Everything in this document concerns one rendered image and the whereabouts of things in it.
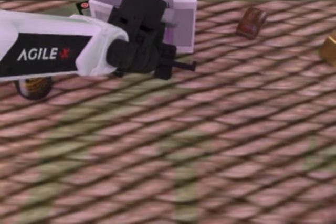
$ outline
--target black can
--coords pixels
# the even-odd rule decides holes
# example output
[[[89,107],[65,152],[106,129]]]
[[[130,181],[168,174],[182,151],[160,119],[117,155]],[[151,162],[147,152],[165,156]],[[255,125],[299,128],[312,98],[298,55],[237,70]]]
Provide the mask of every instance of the black can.
[[[53,88],[51,77],[34,78],[14,81],[15,88],[19,95],[31,101],[45,98]]]

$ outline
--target yellow cube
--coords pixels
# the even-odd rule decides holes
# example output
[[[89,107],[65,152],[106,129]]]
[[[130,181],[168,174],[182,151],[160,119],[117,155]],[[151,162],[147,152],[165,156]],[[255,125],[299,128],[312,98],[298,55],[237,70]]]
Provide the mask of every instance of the yellow cube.
[[[336,31],[325,39],[319,49],[319,55],[327,64],[336,67]]]

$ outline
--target robotic arm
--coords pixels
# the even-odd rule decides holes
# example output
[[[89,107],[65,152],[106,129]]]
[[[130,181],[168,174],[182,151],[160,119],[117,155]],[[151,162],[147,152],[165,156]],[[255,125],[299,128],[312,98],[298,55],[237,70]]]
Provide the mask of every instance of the robotic arm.
[[[106,23],[0,10],[0,81],[151,72],[168,80],[173,67],[195,71],[195,62],[176,62],[176,47],[162,42],[167,11],[164,0],[123,0]]]

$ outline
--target red x logo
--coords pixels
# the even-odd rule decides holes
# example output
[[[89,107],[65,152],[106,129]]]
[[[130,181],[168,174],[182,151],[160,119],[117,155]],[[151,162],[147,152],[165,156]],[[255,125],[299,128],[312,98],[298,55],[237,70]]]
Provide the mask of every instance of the red x logo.
[[[62,52],[59,53],[61,59],[68,59],[69,58],[69,51],[70,51],[70,48],[63,48]]]

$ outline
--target black label panel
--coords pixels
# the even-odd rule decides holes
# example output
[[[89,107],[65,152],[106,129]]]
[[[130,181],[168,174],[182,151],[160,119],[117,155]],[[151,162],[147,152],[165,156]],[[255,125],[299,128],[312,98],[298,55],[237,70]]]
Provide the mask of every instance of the black label panel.
[[[76,59],[91,36],[19,34],[0,61],[0,77],[77,71]]]

